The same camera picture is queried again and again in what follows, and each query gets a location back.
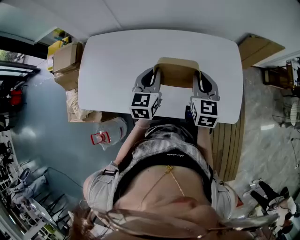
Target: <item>wall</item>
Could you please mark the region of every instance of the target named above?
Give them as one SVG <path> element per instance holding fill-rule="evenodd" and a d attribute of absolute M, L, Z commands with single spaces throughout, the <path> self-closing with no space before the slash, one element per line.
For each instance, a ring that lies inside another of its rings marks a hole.
<path fill-rule="evenodd" d="M 266 62 L 300 50 L 297 0 L 4 0 L 46 19 L 80 40 L 129 29 L 191 30 L 239 40 L 253 33 L 286 49 Z"/>
<path fill-rule="evenodd" d="M 35 19 L 17 7 L 0 3 L 0 36 L 34 44 L 49 31 L 52 26 L 46 20 Z"/>
<path fill-rule="evenodd" d="M 2 203 L 0 203 L 0 230 L 4 233 L 7 232 L 12 240 L 22 240 L 23 235 L 20 232 L 20 228 L 13 224 L 8 216 L 7 210 L 4 208 Z"/>

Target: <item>floor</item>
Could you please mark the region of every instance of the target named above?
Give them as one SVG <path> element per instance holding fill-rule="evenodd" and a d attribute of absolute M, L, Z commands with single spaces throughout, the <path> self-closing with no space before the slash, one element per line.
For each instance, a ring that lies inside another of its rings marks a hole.
<path fill-rule="evenodd" d="M 49 186 L 65 193 L 71 203 L 78 203 L 83 199 L 78 185 L 82 186 L 90 174 L 114 160 L 122 143 L 106 151 L 92 145 L 90 135 L 96 132 L 98 124 L 69 123 L 64 89 L 53 80 L 45 62 L 37 67 L 41 72 L 24 87 L 26 104 L 13 120 L 11 135 L 16 156 L 19 163 L 33 160 L 35 168 L 48 166 L 66 174 L 49 169 Z"/>
<path fill-rule="evenodd" d="M 26 105 L 12 130 L 18 161 L 34 159 L 37 165 L 55 168 L 82 186 L 91 173 L 114 160 L 122 143 L 106 151 L 93 146 L 90 134 L 95 133 L 97 124 L 68 123 L 64 90 L 45 70 L 45 62 L 38 67 L 42 70 L 28 82 Z M 242 197 L 254 179 L 263 178 L 276 191 L 288 186 L 293 193 L 299 186 L 290 139 L 300 134 L 292 128 L 280 128 L 272 117 L 273 114 L 282 116 L 282 108 L 274 101 L 282 101 L 280 90 L 263 85 L 261 71 L 250 68 L 244 71 L 244 91 L 244 144 L 237 178 L 230 182 L 245 203 L 237 215 L 256 205 L 254 200 Z M 300 141 L 295 140 L 293 144 L 299 156 Z M 67 176 L 52 169 L 47 174 L 53 189 L 66 193 L 76 203 L 82 199 L 81 188 Z"/>
<path fill-rule="evenodd" d="M 258 68 L 244 70 L 243 77 L 245 134 L 238 173 L 230 182 L 245 204 L 237 215 L 243 215 L 257 205 L 250 196 L 243 197 L 255 179 L 263 179 L 277 192 L 287 186 L 291 195 L 300 186 L 299 169 L 295 168 L 291 144 L 291 138 L 300 138 L 300 133 L 290 127 L 280 127 L 278 122 L 284 118 L 272 117 L 283 116 L 283 101 L 291 103 L 298 99 L 283 98 L 279 89 L 263 85 L 263 74 Z M 300 140 L 292 143 L 299 159 Z"/>

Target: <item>sleeve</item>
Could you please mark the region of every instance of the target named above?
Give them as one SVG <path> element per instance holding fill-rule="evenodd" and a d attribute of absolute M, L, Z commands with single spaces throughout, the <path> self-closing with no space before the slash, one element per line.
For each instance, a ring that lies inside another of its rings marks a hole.
<path fill-rule="evenodd" d="M 83 184 L 83 195 L 90 208 L 101 211 L 112 207 L 111 196 L 113 194 L 116 175 L 103 175 L 104 170 L 118 170 L 112 163 L 105 169 L 97 171 L 89 176 Z"/>
<path fill-rule="evenodd" d="M 224 219 L 229 219 L 237 205 L 237 195 L 227 184 L 220 184 L 215 179 L 211 184 L 211 206 L 217 214 Z"/>

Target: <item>white table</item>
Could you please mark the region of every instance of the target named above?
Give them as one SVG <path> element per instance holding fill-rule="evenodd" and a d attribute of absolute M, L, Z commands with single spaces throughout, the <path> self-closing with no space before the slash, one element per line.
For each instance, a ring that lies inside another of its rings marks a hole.
<path fill-rule="evenodd" d="M 29 199 L 29 202 L 30 202 L 30 206 L 33 207 L 35 210 L 37 210 L 38 214 L 42 218 L 46 219 L 53 226 L 57 226 L 54 219 L 50 216 L 50 214 L 47 212 L 47 210 L 41 204 L 39 204 L 32 197 Z"/>
<path fill-rule="evenodd" d="M 243 76 L 235 42 L 177 30 L 129 30 L 90 37 L 79 71 L 82 109 L 130 113 L 137 76 L 159 58 L 194 60 L 218 85 L 219 122 L 235 123 L 240 115 Z M 192 89 L 161 85 L 162 104 L 156 116 L 183 119 Z"/>
<path fill-rule="evenodd" d="M 33 226 L 32 228 L 30 228 L 23 236 L 23 240 L 31 240 L 31 238 L 33 238 L 34 235 L 36 235 L 38 233 L 38 231 L 40 231 L 42 229 L 43 226 L 45 226 L 46 223 L 43 222 L 42 220 L 39 220 L 38 223 Z"/>

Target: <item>white sneaker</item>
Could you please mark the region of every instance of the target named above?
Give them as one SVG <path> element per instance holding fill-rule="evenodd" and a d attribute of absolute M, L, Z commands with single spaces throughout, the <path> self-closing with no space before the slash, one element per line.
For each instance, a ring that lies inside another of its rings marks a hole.
<path fill-rule="evenodd" d="M 253 190 L 260 188 L 260 186 L 258 185 L 258 183 L 261 182 L 261 181 L 262 181 L 262 179 L 253 180 L 252 183 L 250 184 L 251 190 L 245 192 L 245 193 L 243 194 L 243 197 L 249 196 L 250 193 L 251 193 Z"/>
<path fill-rule="evenodd" d="M 250 184 L 251 189 L 254 190 L 254 189 L 260 188 L 259 183 L 260 183 L 261 181 L 262 181 L 261 178 L 260 178 L 260 179 L 253 180 L 252 183 Z"/>

